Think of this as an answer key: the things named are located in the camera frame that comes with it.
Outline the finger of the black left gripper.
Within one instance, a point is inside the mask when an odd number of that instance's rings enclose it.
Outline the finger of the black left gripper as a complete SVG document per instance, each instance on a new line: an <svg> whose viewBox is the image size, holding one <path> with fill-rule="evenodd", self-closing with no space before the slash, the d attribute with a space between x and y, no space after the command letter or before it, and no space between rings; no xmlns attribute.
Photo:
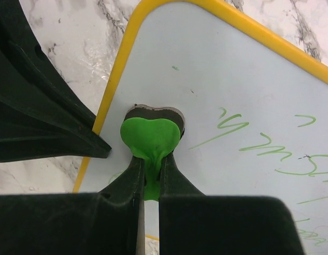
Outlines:
<svg viewBox="0 0 328 255"><path fill-rule="evenodd" d="M106 158L95 115L41 50L18 1L0 1L0 163Z"/></svg>

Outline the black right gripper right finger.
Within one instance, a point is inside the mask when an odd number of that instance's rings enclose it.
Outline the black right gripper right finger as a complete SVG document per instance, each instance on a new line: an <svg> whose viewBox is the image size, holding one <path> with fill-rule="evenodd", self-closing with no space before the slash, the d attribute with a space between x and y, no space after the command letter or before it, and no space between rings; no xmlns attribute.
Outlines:
<svg viewBox="0 0 328 255"><path fill-rule="evenodd" d="M292 215L266 196L205 195L162 160L160 254L304 254Z"/></svg>

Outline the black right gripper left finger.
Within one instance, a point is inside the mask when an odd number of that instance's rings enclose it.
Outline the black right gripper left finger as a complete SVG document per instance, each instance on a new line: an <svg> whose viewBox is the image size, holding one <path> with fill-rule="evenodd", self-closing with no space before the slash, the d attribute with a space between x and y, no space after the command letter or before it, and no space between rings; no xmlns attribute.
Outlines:
<svg viewBox="0 0 328 255"><path fill-rule="evenodd" d="M145 163L99 192L0 195L0 254L144 254Z"/></svg>

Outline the green whiteboard eraser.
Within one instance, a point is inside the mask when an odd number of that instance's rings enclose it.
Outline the green whiteboard eraser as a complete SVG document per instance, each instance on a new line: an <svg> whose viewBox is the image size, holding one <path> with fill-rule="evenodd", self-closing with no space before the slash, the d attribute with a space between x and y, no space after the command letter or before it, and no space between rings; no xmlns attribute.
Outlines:
<svg viewBox="0 0 328 255"><path fill-rule="evenodd" d="M184 115L176 108L135 104L127 111L120 136L132 155L144 160L146 201L159 200L162 160L177 147L184 130Z"/></svg>

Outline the yellow framed whiteboard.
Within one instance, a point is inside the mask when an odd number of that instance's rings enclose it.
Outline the yellow framed whiteboard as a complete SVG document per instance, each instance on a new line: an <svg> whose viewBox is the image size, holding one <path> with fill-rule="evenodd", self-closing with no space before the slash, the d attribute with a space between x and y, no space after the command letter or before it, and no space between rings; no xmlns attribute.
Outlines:
<svg viewBox="0 0 328 255"><path fill-rule="evenodd" d="M223 1L141 1L128 22L94 131L107 159L82 162L75 192L125 170L134 104L186 121L179 170L211 195L266 195L290 209L307 254L328 254L328 67Z"/></svg>

